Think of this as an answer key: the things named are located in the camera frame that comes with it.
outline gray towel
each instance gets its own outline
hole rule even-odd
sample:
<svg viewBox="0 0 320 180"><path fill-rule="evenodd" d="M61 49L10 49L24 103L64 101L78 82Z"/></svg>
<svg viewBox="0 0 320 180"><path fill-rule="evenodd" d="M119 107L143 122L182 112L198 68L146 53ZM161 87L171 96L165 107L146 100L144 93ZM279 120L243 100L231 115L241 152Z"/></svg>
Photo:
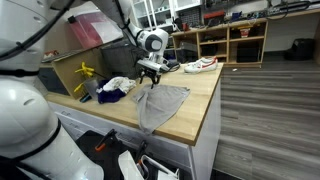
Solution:
<svg viewBox="0 0 320 180"><path fill-rule="evenodd" d="M151 84L145 85L133 96L140 129L151 134L178 111L189 94L190 90L185 87L159 84L151 89Z"/></svg>

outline table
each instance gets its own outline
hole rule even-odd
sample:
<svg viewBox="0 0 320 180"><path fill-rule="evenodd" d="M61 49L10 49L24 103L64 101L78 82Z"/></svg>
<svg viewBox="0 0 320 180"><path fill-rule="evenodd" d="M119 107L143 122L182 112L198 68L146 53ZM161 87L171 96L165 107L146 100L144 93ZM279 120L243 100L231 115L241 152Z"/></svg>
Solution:
<svg viewBox="0 0 320 180"><path fill-rule="evenodd" d="M164 74L160 83L189 88L190 95L178 112L147 136L138 128L136 105L131 100L150 80L130 91L114 104L80 103L69 96L49 93L46 99L65 128L83 133L94 130L106 134L114 128L118 138L137 147L142 139L149 142L149 151L170 164L185 169L194 180L210 179L221 126L220 75L223 64L215 71L196 75L184 74L185 65Z"/></svg>

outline shoe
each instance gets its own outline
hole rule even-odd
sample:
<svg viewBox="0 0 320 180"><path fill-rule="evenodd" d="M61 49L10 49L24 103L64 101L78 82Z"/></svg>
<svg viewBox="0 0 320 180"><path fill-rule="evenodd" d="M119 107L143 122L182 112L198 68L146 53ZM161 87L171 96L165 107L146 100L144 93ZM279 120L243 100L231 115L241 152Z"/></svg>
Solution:
<svg viewBox="0 0 320 180"><path fill-rule="evenodd" d="M198 59L198 60L195 61L195 62L188 63L188 66L189 66L189 65L192 65L192 64L195 64L195 63L198 63L199 61L202 61L203 63L210 63L210 62L213 61L214 59L217 59L217 57L216 57L216 56L213 56L212 58L208 58L208 59L202 57L202 58Z"/></svg>
<svg viewBox="0 0 320 180"><path fill-rule="evenodd" d="M212 58L211 61L202 61L199 59L198 61L186 66L184 68L184 72L186 73L199 73L204 71L213 71L216 70L218 66L218 59Z"/></svg>

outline gray floor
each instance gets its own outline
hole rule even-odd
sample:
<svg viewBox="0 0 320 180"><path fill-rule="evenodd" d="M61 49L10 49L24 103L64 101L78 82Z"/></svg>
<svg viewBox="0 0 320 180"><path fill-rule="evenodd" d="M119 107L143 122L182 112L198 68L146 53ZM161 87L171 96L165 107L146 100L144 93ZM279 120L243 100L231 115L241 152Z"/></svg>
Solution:
<svg viewBox="0 0 320 180"><path fill-rule="evenodd" d="M225 68L214 168L243 179L320 179L320 66L266 57Z"/></svg>

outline cabinet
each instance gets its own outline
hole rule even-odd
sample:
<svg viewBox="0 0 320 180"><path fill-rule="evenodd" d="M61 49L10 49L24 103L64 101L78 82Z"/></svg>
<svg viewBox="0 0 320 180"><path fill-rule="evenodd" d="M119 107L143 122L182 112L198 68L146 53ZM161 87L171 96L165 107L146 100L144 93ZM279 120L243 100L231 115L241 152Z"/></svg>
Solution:
<svg viewBox="0 0 320 180"><path fill-rule="evenodd" d="M137 26L144 30L172 27L172 0L131 0Z"/></svg>
<svg viewBox="0 0 320 180"><path fill-rule="evenodd" d="M201 0L174 0L175 11L181 11L184 9L200 6Z"/></svg>
<svg viewBox="0 0 320 180"><path fill-rule="evenodd" d="M173 33L174 48L181 42L197 45L198 59L217 56L219 62L231 67L261 67L267 34L266 19L239 21L219 26ZM242 37L240 29L250 29L247 37Z"/></svg>

